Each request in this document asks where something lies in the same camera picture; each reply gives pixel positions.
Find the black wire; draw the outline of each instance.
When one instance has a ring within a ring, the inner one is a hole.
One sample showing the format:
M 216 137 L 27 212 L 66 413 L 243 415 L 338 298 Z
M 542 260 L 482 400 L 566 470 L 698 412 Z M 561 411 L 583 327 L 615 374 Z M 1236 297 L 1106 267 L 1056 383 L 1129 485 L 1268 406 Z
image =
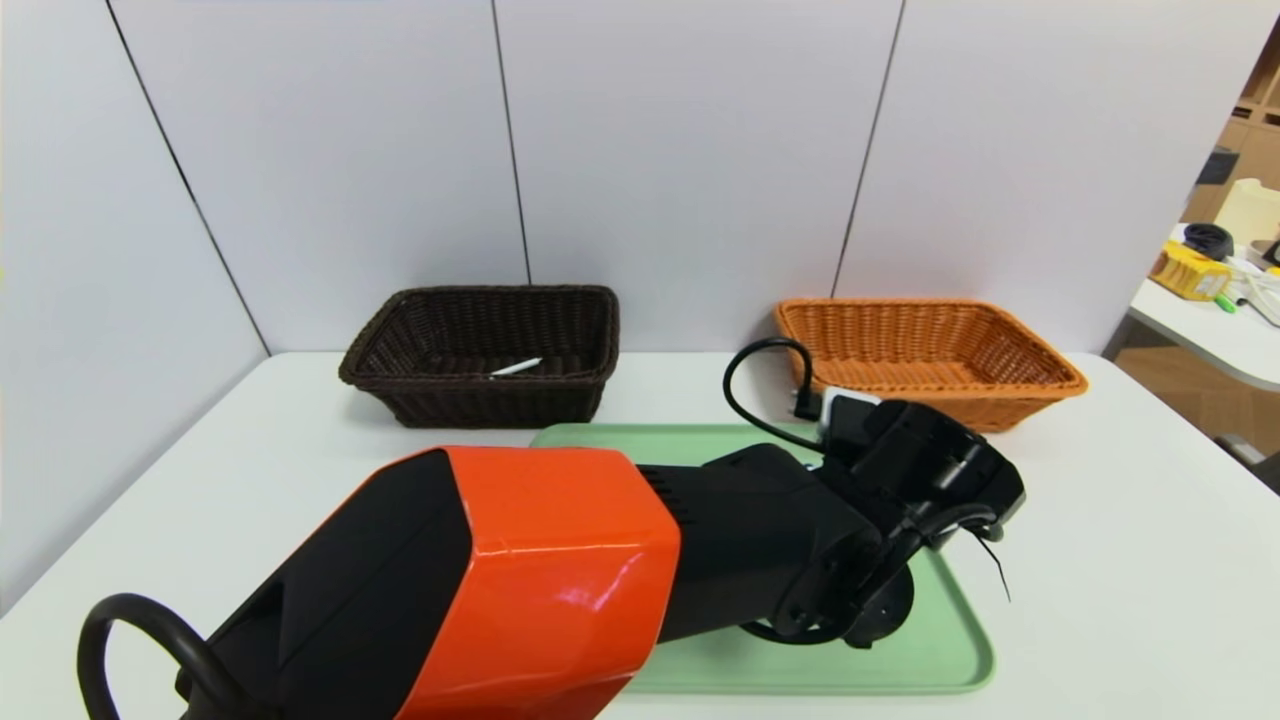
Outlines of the black wire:
M 1005 585 L 1005 600 L 1012 602 L 1014 596 L 1009 594 L 1009 583 L 1005 582 L 1005 566 L 1000 564 L 1000 559 L 996 557 L 995 552 L 992 552 L 991 546 L 987 544 L 987 541 L 982 539 L 982 536 L 974 533 L 973 537 L 978 539 L 978 544 L 980 544 L 982 548 L 987 551 L 987 555 L 989 555 L 991 559 L 996 561 L 996 570 L 1000 571 L 1000 584 Z
M 160 643 L 228 720 L 275 720 L 275 710 L 250 696 L 227 671 L 209 644 L 159 602 L 133 593 L 113 594 L 93 606 L 81 628 L 76 674 L 90 720 L 120 720 L 106 683 L 106 638 L 116 620 Z
M 813 386 L 813 356 L 809 355 L 809 348 L 788 337 L 767 337 L 764 340 L 758 340 L 748 345 L 742 350 L 739 350 L 737 355 L 735 355 L 733 359 L 728 361 L 728 366 L 724 368 L 724 383 L 723 383 L 724 401 L 728 402 L 728 406 L 732 407 L 733 411 L 737 413 L 744 420 L 751 423 L 756 428 L 760 428 L 762 430 L 774 437 L 782 438 L 792 445 L 797 445 L 800 447 L 813 450 L 815 452 L 823 452 L 824 448 L 817 442 L 812 439 L 805 439 L 800 436 L 788 433 L 783 429 L 776 428 L 765 423 L 764 420 L 748 413 L 746 409 L 739 405 L 737 400 L 733 398 L 733 372 L 737 370 L 737 366 L 740 364 L 742 364 L 742 360 L 746 360 L 749 356 L 751 356 L 755 352 L 759 352 L 760 350 L 764 350 L 765 347 L 790 347 L 791 350 L 795 350 L 796 352 L 800 354 L 800 359 L 804 360 L 804 382 L 800 384 L 799 397 L 801 401 L 809 397 L 812 392 L 810 388 Z
M 932 539 L 942 534 L 951 525 L 960 525 L 965 529 L 972 529 L 972 525 L 993 525 L 1000 518 L 996 516 L 996 511 L 991 507 L 978 503 L 969 502 L 965 505 L 956 505 L 955 507 L 947 507 L 946 510 L 933 515 L 916 525 L 916 530 L 924 536 L 925 539 Z

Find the white wall panel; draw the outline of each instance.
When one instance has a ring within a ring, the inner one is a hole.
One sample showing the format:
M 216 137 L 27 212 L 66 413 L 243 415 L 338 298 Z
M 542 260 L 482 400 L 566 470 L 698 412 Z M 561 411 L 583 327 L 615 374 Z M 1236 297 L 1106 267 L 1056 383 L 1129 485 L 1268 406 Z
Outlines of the white wall panel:
M 826 296 L 899 0 L 499 0 L 532 279 L 628 350 L 728 350 Z
M 0 611 L 266 356 L 106 5 L 6 0 L 4 56 Z
M 522 283 L 488 0 L 115 0 L 273 351 L 343 350 L 392 292 Z
M 837 295 L 995 301 L 1101 350 L 1275 0 L 909 0 Z

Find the desk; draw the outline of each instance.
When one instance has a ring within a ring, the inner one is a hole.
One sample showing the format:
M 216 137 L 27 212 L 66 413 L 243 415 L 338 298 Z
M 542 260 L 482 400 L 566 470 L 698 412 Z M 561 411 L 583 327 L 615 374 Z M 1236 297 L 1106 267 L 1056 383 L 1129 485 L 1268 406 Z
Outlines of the desk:
M 1224 313 L 1212 302 L 1178 297 L 1149 279 L 1142 281 L 1129 304 L 1125 322 L 1138 320 L 1169 340 L 1199 355 L 1233 378 L 1253 387 L 1280 392 L 1280 329 L 1272 328 L 1256 310 L 1240 307 Z M 1116 333 L 1112 357 L 1124 342 L 1124 325 Z
M 626 354 L 596 419 L 733 421 L 719 397 L 728 357 Z M 1280 501 L 1114 365 L 1070 359 L 1089 392 L 992 437 L 1028 486 L 997 546 L 1014 602 L 977 543 L 945 551 L 996 648 L 989 685 L 950 697 L 623 696 L 602 717 L 1274 716 Z M 207 634 L 384 462 L 438 443 L 532 437 L 401 428 L 338 382 L 338 360 L 260 365 L 0 619 L 0 716 L 84 717 L 76 641 L 99 598 L 140 592 Z M 744 370 L 744 405 L 781 419 L 785 359 Z M 109 676 L 125 720 L 178 717 L 173 671 L 140 633 L 113 633 Z

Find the white pen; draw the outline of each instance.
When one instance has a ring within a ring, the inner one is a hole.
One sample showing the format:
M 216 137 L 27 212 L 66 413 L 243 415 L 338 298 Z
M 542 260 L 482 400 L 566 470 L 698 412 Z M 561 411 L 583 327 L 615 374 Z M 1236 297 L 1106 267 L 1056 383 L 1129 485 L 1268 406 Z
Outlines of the white pen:
M 515 365 L 507 365 L 506 368 L 503 368 L 500 370 L 494 370 L 494 372 L 489 373 L 489 377 L 490 378 L 495 378 L 498 375 L 509 375 L 512 373 L 518 373 L 521 370 L 527 370 L 530 368 L 536 368 L 538 364 L 541 363 L 541 361 L 543 361 L 541 357 L 530 357 L 529 360 L 525 360 L 522 363 L 516 363 Z

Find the brown wicker basket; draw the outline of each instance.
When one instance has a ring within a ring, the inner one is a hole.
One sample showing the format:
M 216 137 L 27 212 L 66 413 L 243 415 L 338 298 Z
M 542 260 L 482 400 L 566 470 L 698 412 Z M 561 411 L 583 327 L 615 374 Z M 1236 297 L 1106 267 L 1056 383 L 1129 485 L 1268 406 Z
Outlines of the brown wicker basket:
M 813 354 L 815 391 L 914 400 L 975 430 L 1006 430 L 1088 388 L 1047 342 L 986 302 L 788 300 L 774 319 Z M 799 383 L 803 365 L 791 359 Z
M 489 373 L 531 357 L 535 368 Z M 618 299 L 600 286 L 397 292 L 338 368 L 410 428 L 585 423 L 618 361 Z

